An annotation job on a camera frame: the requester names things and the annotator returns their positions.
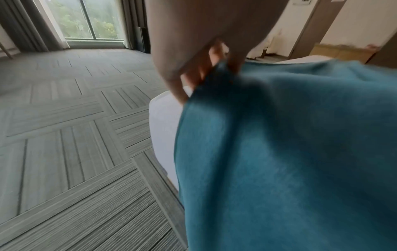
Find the blue blanket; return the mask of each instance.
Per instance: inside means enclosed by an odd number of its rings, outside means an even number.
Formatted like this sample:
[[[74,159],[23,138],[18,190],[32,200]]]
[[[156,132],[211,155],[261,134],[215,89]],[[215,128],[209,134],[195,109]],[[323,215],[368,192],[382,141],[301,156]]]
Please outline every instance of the blue blanket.
[[[175,164],[190,251],[397,250],[397,73],[219,64]]]

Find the white bed sheet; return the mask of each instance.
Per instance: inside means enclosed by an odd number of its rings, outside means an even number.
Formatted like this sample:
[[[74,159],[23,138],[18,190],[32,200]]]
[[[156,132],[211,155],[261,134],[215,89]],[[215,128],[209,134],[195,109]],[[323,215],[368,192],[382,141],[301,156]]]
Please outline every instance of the white bed sheet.
[[[278,64],[301,64],[330,59],[330,57],[313,55],[281,61]],[[192,93],[191,89],[188,86],[185,86],[184,89],[190,96]],[[159,163],[167,171],[168,178],[176,189],[179,189],[179,187],[174,164],[174,144],[181,113],[182,106],[169,91],[158,95],[150,101],[149,127],[154,153]]]

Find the mattress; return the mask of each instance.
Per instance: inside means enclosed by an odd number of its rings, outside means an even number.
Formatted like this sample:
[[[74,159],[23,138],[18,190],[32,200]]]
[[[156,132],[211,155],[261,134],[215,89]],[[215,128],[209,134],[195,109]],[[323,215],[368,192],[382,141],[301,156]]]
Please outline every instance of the mattress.
[[[281,61],[278,64],[300,64],[330,59],[330,57],[313,55]],[[185,86],[184,89],[190,96],[192,93],[191,88]],[[169,91],[158,95],[150,101],[149,127],[154,153],[159,163],[167,171],[167,176],[176,189],[179,189],[179,186],[174,164],[174,144],[181,113],[182,106]]]

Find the hand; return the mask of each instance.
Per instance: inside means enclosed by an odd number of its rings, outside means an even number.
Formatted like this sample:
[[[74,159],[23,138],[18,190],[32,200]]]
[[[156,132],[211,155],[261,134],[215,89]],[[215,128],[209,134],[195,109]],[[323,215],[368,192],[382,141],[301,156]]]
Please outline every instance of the hand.
[[[188,96],[181,76],[195,88],[223,59],[237,73],[248,52],[270,32],[288,0],[146,0],[154,64],[176,99]]]

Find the dark curtain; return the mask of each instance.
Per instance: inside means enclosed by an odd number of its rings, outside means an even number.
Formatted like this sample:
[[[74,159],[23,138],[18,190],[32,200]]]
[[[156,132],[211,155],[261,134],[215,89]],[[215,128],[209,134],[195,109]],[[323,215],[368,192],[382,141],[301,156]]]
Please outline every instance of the dark curtain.
[[[0,0],[0,24],[20,51],[62,50],[32,0]]]
[[[144,0],[121,0],[121,3],[129,49],[150,53]]]

